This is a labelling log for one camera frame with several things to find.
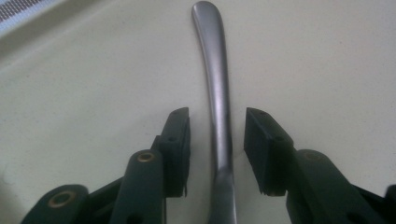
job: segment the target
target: clamp jaw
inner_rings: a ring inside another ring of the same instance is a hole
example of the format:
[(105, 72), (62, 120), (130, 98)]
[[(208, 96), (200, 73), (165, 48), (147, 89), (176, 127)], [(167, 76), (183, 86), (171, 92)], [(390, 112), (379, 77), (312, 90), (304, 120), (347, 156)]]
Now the clamp jaw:
[(173, 111), (151, 149), (136, 152), (124, 177), (89, 193), (64, 185), (44, 195), (22, 224), (166, 223), (166, 198), (187, 194), (190, 119), (187, 107)]

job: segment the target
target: stainless steel utensil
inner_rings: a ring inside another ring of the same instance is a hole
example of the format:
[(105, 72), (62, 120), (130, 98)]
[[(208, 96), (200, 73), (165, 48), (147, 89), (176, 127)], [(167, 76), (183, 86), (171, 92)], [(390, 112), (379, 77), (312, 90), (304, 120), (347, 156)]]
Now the stainless steel utensil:
[(209, 223), (235, 224), (233, 143), (222, 20), (218, 9), (209, 2), (195, 4), (192, 8), (192, 17), (204, 52), (212, 114), (215, 179)]

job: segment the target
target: cream-colored countertop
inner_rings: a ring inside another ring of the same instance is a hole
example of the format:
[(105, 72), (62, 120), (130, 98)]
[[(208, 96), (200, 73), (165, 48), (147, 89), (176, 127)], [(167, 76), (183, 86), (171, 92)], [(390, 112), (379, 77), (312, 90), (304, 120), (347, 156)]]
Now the cream-colored countertop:
[[(168, 223), (206, 222), (210, 117), (194, 3), (63, 1), (1, 36), (1, 223), (19, 223), (63, 184), (93, 191), (122, 176), (183, 106), (189, 195), (168, 200)], [(396, 2), (213, 3), (227, 40), (240, 223), (290, 223), (285, 197), (260, 195), (243, 151), (248, 106), (351, 183), (379, 195), (396, 183)]]

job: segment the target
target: metal spoon handle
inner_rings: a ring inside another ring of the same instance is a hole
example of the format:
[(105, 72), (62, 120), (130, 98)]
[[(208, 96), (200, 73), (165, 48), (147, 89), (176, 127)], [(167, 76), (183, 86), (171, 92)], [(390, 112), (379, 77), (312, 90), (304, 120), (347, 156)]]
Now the metal spoon handle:
[(218, 9), (198, 2), (192, 8), (204, 52), (212, 114), (215, 180), (209, 223), (236, 223), (233, 187), (233, 146), (230, 124), (227, 57), (224, 30)]

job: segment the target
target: screw hole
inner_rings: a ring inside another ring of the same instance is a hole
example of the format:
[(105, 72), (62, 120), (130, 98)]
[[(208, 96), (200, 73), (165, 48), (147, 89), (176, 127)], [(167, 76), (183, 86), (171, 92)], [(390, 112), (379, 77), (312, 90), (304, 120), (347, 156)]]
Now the screw hole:
[(281, 142), (281, 141), (283, 141), (285, 139), (283, 137), (281, 137), (281, 136), (277, 136), (277, 137), (275, 137), (275, 140), (278, 141), (278, 142)]
[(71, 190), (65, 190), (58, 194), (55, 194), (52, 198), (49, 199), (49, 207), (51, 208), (60, 208), (68, 203), (73, 202), (76, 198), (76, 193)]
[(141, 162), (152, 161), (153, 159), (154, 155), (150, 152), (142, 153), (137, 157), (137, 160)]
[(143, 223), (143, 218), (139, 214), (132, 214), (128, 216), (127, 224), (141, 224)]
[(368, 224), (368, 221), (366, 218), (363, 216), (357, 214), (357, 213), (347, 213), (346, 217), (351, 223), (356, 223), (356, 224)]

